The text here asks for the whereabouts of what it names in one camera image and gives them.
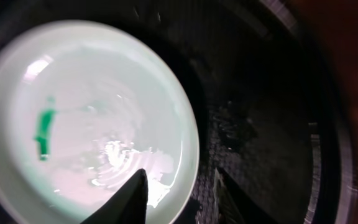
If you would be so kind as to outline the white plate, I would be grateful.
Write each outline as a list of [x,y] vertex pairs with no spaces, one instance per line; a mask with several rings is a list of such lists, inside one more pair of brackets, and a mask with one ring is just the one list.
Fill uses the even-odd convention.
[[199,157],[187,94],[135,37],[56,21],[0,51],[0,204],[16,222],[81,223],[144,169],[145,221],[173,223]]

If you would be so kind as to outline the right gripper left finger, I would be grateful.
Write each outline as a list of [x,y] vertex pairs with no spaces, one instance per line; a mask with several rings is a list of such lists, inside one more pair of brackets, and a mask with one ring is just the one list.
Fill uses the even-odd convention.
[[145,224],[148,192],[146,171],[139,169],[81,224]]

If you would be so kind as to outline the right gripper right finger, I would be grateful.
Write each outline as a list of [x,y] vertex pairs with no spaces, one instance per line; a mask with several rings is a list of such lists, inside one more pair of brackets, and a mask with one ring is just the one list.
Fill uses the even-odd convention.
[[219,224],[277,224],[223,168],[214,171],[214,197]]

